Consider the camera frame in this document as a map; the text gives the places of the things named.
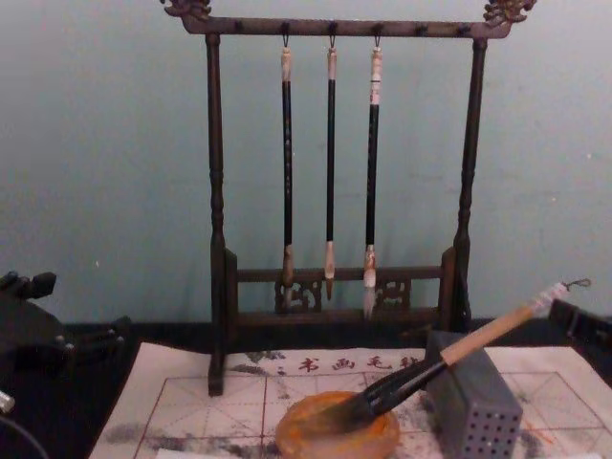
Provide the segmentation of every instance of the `wooden brush stand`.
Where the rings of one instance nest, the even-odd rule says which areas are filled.
[[[295,270],[294,302],[286,308],[282,301],[282,270],[238,269],[234,253],[226,248],[223,233],[223,128],[221,110],[221,75],[219,53],[221,35],[310,35],[389,36],[446,38],[472,43],[473,58],[470,98],[461,172],[461,193],[457,231],[439,265],[424,267],[377,268],[377,307],[371,322],[403,323],[411,330],[441,329],[465,331],[470,322],[468,298],[468,264],[470,260],[471,189],[476,167],[480,105],[483,89],[485,52],[490,39],[508,36],[515,22],[525,19],[523,11],[536,0],[497,0],[485,6],[482,22],[356,21],[293,18],[215,17],[209,0],[169,0],[165,11],[179,17],[188,33],[206,37],[208,63],[208,158],[210,168],[212,236],[210,240],[211,311],[214,350],[208,370],[210,395],[223,393],[225,356],[241,329],[283,327],[288,324],[364,322],[361,308],[342,311],[321,310],[321,288],[325,282],[323,268]],[[335,281],[363,279],[363,268],[336,270]],[[438,304],[432,308],[413,308],[410,285],[413,279],[440,279]],[[274,288],[275,305],[270,313],[241,313],[238,285],[266,282]],[[387,306],[392,300],[395,306]]]

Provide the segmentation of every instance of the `cable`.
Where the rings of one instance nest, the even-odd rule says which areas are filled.
[[[4,424],[5,426],[12,428],[16,432],[20,433],[23,437],[25,437],[26,440],[28,440],[28,442],[30,443],[30,445],[32,445],[34,449],[36,449],[36,452],[38,452],[42,459],[51,459],[47,451],[45,451],[42,445],[38,443],[38,440],[36,440],[34,436],[29,433],[29,431],[26,430],[24,427],[20,426],[18,423],[12,421],[11,419],[5,418],[4,416],[0,416],[0,424]]]

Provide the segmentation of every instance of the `carved dragon finial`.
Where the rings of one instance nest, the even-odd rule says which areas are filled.
[[[507,22],[522,22],[527,19],[522,11],[529,11],[536,2],[537,0],[490,0],[490,3],[485,5],[487,25],[495,28]]]
[[[164,7],[165,12],[173,17],[193,16],[206,21],[210,15],[210,0],[169,0],[171,5]]]

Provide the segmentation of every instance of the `perforated metal block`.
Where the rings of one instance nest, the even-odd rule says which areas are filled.
[[[432,332],[426,355],[433,356],[463,335]],[[509,459],[523,410],[484,350],[453,365],[426,387],[448,458]]]

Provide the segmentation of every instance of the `large calligraphy brush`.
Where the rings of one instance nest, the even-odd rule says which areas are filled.
[[[419,361],[407,368],[391,373],[355,394],[346,401],[324,408],[319,413],[300,420],[298,427],[304,435],[330,435],[348,433],[369,426],[377,417],[390,411],[405,399],[422,389],[445,369],[481,349],[512,329],[548,311],[556,299],[568,295],[571,285],[588,286],[583,279],[570,284],[557,283],[505,316],[466,335],[444,349],[439,357]]]
[[[289,36],[283,35],[284,47],[280,58],[282,67],[282,93],[283,93],[283,165],[285,190],[285,250],[283,252],[284,305],[289,308],[292,300],[292,287],[294,285],[294,255],[292,248],[292,217],[293,217],[293,170],[292,170],[292,143],[291,143],[291,50],[289,49]]]
[[[365,210],[365,259],[363,262],[363,315],[372,316],[376,301],[376,254],[374,253],[374,206],[376,203],[376,156],[379,137],[379,102],[381,99],[381,70],[383,54],[380,38],[372,53],[372,80],[370,86],[370,123],[367,148],[367,197]]]
[[[327,299],[332,297],[334,285],[334,155],[336,124],[336,48],[335,38],[330,38],[327,53],[327,243],[325,245],[325,287]]]

